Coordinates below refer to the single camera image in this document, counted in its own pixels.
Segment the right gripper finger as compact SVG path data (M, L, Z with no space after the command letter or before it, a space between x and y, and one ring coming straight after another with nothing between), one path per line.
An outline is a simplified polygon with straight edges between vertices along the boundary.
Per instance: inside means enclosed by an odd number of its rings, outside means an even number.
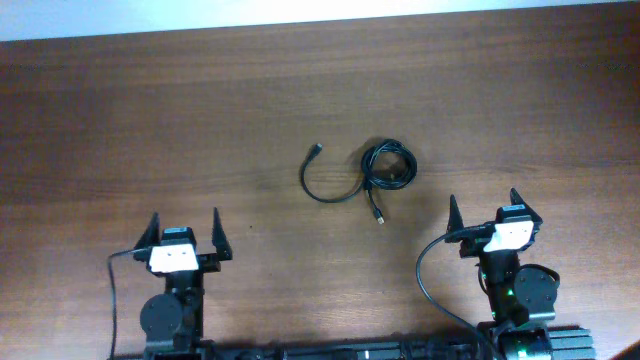
M515 188L510 189L510 201L514 216L528 216L535 225L542 225L542 217L529 206Z
M462 215L460 213L460 209L454 194L450 195L449 198L449 217L446 228L446 233L452 233L455 231L459 231L464 229L464 222Z

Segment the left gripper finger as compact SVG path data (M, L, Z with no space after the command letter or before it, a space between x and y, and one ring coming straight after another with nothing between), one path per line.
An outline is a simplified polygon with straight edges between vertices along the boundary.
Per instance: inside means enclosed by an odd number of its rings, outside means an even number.
M213 208L212 244L216 249L216 256L219 261L230 261L233 259L233 250L223 230L217 207Z
M160 238L159 214L157 212L154 212L151 216L151 219L145 231L143 232L139 240L136 242L134 249L141 250L141 249L147 249L149 247L152 247L159 242L159 238Z

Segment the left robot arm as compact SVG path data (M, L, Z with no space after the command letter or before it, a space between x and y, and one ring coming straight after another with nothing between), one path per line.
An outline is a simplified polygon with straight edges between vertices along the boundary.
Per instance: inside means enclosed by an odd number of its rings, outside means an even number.
M134 259L165 281L162 293L143 305L139 322L146 335L145 359L213 359L214 345L203 338L204 275L233 259L219 211L213 210L213 253L198 253L190 227L162 229L154 214L134 246Z

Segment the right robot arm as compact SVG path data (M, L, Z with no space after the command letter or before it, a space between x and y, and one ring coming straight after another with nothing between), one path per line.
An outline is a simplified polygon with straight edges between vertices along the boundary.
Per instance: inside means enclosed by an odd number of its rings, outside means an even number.
M516 327L555 318L559 274L537 264L521 264L519 255L535 243L541 216L511 189L510 203L497 209L493 221L466 226L454 196L449 200L446 234L460 245L462 258L479 260L480 280L494 320Z

